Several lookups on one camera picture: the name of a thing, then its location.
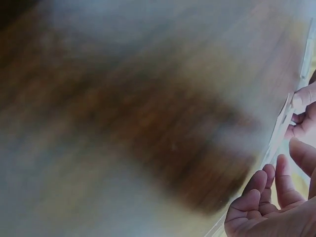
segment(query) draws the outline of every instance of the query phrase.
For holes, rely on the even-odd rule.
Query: wooden table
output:
[[[205,236],[299,82],[307,3],[2,4],[1,236]]]

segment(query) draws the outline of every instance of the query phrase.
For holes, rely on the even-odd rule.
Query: hand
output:
[[[296,109],[307,106],[306,111],[300,115],[294,114],[292,121],[295,126],[290,125],[286,131],[285,137],[303,137],[314,126],[316,126],[316,71],[314,72],[311,84],[298,90],[293,97],[293,106]]]
[[[241,197],[230,205],[225,231],[228,237],[294,237],[316,233],[316,149],[297,139],[290,141],[290,155],[311,177],[308,201],[293,185],[290,166],[284,155],[257,171]],[[278,210],[271,204],[271,185],[276,179]]]

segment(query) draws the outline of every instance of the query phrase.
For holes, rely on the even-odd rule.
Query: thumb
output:
[[[298,109],[316,101],[316,82],[298,90],[293,97],[293,106]]]

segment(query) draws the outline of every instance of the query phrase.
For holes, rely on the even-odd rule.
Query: finger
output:
[[[291,170],[285,155],[280,155],[276,162],[276,193],[281,208],[305,201],[302,195],[295,190],[291,178]]]
[[[275,179],[275,168],[271,164],[266,164],[262,169],[267,174],[267,182],[265,189],[261,193],[261,198],[259,201],[259,211],[262,216],[267,215],[271,212],[276,212],[277,208],[271,204],[271,186]]]
[[[263,192],[267,183],[267,174],[262,170],[258,170],[249,180],[245,189],[242,192],[242,195],[247,194],[250,190],[256,189],[260,193]]]
[[[297,139],[291,139],[289,147],[292,159],[311,177],[316,169],[316,149]]]
[[[316,101],[316,83],[312,83],[300,90],[293,96],[292,104],[294,108],[299,109],[302,106],[308,106]]]
[[[232,202],[225,220],[225,231],[228,236],[233,236],[249,219],[261,217],[258,211],[259,200],[260,192],[253,189]]]
[[[306,125],[309,125],[309,124],[305,123],[305,121],[301,124],[289,125],[285,133],[285,138],[291,139],[292,137],[297,137],[297,138],[304,137],[307,131],[309,130],[309,128],[311,127],[311,126],[306,126]]]
[[[296,124],[300,124],[304,121],[306,114],[302,113],[300,115],[293,114],[292,116],[292,121],[295,122]]]

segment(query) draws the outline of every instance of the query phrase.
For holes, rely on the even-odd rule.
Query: wooden surface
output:
[[[1,236],[205,236],[298,84],[305,2],[10,2]]]

